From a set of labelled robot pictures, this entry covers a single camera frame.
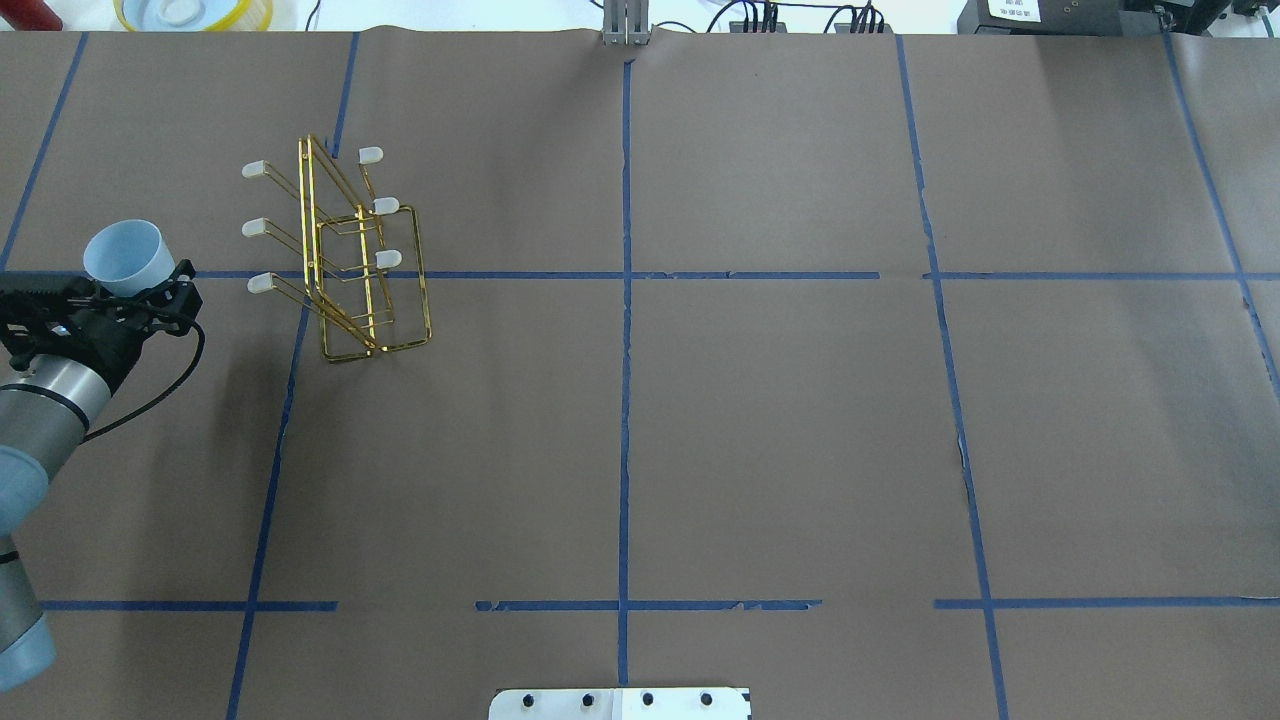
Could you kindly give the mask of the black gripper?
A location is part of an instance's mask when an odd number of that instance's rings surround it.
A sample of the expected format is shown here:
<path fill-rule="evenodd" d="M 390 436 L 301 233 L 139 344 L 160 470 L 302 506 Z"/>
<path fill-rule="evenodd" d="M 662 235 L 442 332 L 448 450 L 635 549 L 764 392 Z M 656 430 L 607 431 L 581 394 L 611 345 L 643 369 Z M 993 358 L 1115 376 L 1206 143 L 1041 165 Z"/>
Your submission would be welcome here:
<path fill-rule="evenodd" d="M 134 296 L 93 299 L 99 283 L 83 275 L 1 275 L 3 347 L 15 372 L 31 369 L 37 356 L 63 357 L 96 373 L 108 386 L 122 386 L 140 360 L 145 341 L 156 333 L 204 332 L 204 300 L 191 260 Z"/>

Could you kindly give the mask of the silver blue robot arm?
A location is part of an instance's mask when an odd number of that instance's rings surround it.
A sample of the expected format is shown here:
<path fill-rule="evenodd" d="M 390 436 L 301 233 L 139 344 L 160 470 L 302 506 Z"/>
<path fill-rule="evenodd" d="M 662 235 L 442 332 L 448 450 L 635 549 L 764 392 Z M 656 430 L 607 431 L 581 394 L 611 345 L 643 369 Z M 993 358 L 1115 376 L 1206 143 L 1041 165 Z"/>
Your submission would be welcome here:
<path fill-rule="evenodd" d="M 73 452 L 96 437 L 93 421 L 156 333 L 195 333 L 202 299 L 187 260 L 145 290 L 111 290 L 78 274 L 3 274 L 1 392 L 3 655 L 12 691 L 55 661 L 47 614 L 13 539 L 44 502 Z"/>

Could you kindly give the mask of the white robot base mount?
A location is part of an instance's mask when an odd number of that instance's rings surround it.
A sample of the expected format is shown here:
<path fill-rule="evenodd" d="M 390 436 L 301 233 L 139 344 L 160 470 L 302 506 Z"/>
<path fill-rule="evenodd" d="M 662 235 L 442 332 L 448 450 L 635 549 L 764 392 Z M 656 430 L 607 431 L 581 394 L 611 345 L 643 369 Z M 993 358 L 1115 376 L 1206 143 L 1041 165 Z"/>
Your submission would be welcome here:
<path fill-rule="evenodd" d="M 498 692 L 489 719 L 751 719 L 733 687 L 532 688 Z"/>

